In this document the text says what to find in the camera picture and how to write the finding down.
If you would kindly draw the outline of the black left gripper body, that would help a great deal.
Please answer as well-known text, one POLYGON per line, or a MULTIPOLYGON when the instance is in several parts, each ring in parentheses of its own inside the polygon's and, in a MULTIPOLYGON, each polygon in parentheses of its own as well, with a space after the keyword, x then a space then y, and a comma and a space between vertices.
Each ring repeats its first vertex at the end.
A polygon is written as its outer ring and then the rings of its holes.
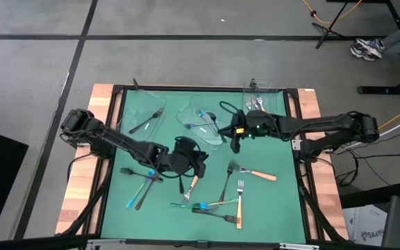
POLYGON ((202 152, 199 145, 191 138, 176 137, 174 150, 169 154, 169 166, 173 172, 183 175, 199 162, 199 156, 202 152))

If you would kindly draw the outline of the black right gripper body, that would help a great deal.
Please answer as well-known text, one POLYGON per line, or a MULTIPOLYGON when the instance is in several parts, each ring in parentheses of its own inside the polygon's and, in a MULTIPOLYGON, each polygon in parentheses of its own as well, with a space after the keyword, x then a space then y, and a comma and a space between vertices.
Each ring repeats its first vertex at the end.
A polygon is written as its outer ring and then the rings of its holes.
POLYGON ((245 115, 241 110, 231 120, 233 138, 275 137, 276 120, 273 115, 263 111, 251 111, 245 115))

